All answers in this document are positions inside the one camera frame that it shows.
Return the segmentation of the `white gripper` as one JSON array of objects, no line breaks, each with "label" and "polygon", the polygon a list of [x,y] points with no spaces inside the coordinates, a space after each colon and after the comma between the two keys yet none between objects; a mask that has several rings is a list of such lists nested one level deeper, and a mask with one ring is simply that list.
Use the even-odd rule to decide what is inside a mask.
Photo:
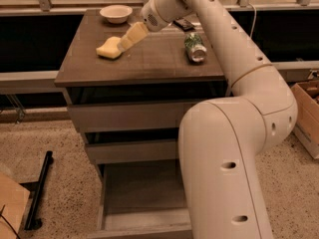
[{"label": "white gripper", "polygon": [[160,16],[155,0],[150,0],[144,5],[141,16],[145,24],[143,22],[137,22],[131,26],[127,32],[127,36],[122,37],[117,45],[121,52],[125,52],[130,49],[133,44],[144,39],[148,35],[149,30],[158,32],[168,25],[168,22]]}]

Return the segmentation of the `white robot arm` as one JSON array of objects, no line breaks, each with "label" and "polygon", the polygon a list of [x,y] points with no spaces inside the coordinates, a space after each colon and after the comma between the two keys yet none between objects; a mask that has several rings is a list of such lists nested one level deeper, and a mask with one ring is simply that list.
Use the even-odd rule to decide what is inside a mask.
[{"label": "white robot arm", "polygon": [[277,69],[218,0],[150,0],[145,24],[159,31],[195,13],[230,97],[200,102],[183,116],[178,154],[193,239],[273,239],[256,154],[293,130],[296,100]]}]

